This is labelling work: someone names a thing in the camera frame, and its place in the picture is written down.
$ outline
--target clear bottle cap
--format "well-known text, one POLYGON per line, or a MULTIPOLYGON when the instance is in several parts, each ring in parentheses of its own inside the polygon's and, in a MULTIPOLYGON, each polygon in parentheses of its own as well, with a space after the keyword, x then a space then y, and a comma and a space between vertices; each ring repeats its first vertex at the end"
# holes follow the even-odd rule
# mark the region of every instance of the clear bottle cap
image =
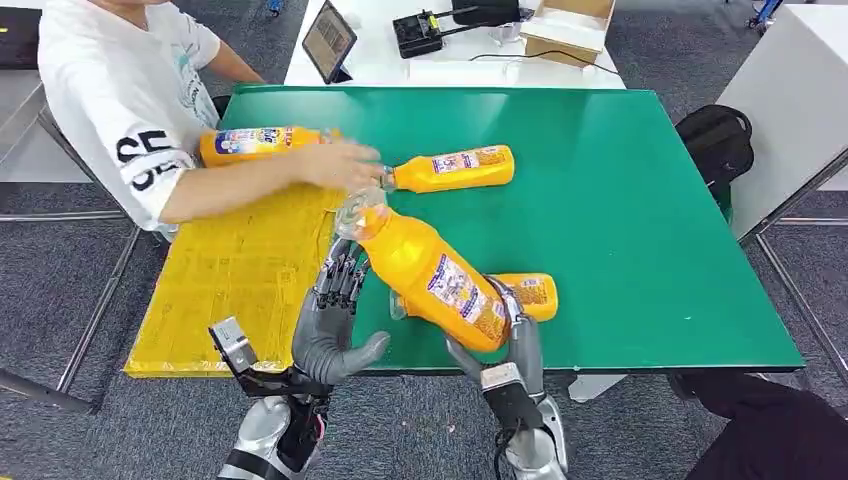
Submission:
POLYGON ((386 193, 392 193, 397 190, 397 180, 395 180, 395 169, 388 165, 383 165, 383 174, 380 175, 380 188, 386 193))
POLYGON ((394 290, 389 291, 389 315, 392 317, 392 320, 401 320, 409 315, 409 312, 406 311, 406 302, 394 290))
POLYGON ((336 233, 346 240, 367 240, 374 236, 386 218, 386 192, 377 187, 350 194, 336 212, 336 233))

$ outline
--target tablet screen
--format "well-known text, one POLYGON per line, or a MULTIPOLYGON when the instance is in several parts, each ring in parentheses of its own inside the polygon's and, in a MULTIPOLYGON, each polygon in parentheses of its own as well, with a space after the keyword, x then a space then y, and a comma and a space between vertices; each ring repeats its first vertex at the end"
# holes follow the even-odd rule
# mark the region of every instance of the tablet screen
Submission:
POLYGON ((325 83, 329 83, 347 56, 356 35, 330 2, 325 2, 306 32, 303 48, 325 83))

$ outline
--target person's hand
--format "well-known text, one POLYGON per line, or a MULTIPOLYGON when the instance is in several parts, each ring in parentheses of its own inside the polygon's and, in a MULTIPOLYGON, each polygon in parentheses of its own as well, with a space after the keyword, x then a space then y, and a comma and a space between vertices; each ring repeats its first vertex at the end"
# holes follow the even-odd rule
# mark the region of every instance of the person's hand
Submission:
POLYGON ((355 192, 379 186, 383 166, 377 163, 380 153, 365 145, 343 139, 328 138, 329 143, 304 145, 284 154, 281 160, 296 162, 298 181, 319 187, 339 188, 355 192))

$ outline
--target black device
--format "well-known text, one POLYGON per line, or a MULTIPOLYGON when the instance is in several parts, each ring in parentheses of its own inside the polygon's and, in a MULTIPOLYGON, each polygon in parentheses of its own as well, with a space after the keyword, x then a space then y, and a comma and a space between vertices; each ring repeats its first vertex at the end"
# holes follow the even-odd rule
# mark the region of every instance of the black device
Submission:
POLYGON ((0 69, 38 68, 38 22, 41 10, 0 7, 0 69))
POLYGON ((441 31, 439 29, 438 19, 449 15, 461 15, 479 10, 481 7, 472 6, 460 10, 451 10, 449 12, 433 13, 429 10, 422 10, 417 15, 398 18, 392 22, 395 30, 395 36, 398 41, 398 49, 400 50, 401 58, 412 58, 425 53, 435 52, 444 47, 442 39, 454 33, 465 32, 479 27, 496 27, 507 23, 506 21, 498 21, 486 19, 472 25, 454 28, 453 30, 441 31))
POLYGON ((451 4, 454 12, 459 12, 453 14, 453 21, 458 25, 485 22, 496 26, 521 20, 518 0, 451 0, 451 4))
POLYGON ((329 0, 324 2, 318 16, 303 38, 303 50, 318 69, 324 83, 351 80, 344 59, 356 42, 356 34, 329 0))

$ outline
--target plastic bottle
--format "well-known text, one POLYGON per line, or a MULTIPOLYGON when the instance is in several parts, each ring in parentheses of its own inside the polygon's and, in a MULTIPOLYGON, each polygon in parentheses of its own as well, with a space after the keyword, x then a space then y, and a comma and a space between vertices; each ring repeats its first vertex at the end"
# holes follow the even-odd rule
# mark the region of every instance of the plastic bottle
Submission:
POLYGON ((458 188, 503 185, 512 180, 515 158, 506 145, 462 152, 415 157, 398 167, 386 167, 386 191, 439 192, 458 188))
POLYGON ((491 352, 506 341, 494 287, 433 227, 389 208, 384 191, 367 188, 349 197, 336 214, 336 233, 359 242, 380 279, 465 347, 491 352))
MULTIPOLYGON (((330 136, 339 136, 338 130, 330 136)), ((200 157, 207 167, 255 160, 313 143, 325 143, 328 136, 303 127, 239 128, 208 132, 200 137, 200 157)))
MULTIPOLYGON (((494 275, 515 293, 515 298, 524 307, 524 313, 537 322, 552 319, 559 307, 556 283, 546 273, 501 273, 494 275)), ((414 303, 392 291, 389 294, 389 313, 395 320, 405 317, 420 317, 421 311, 414 303)))

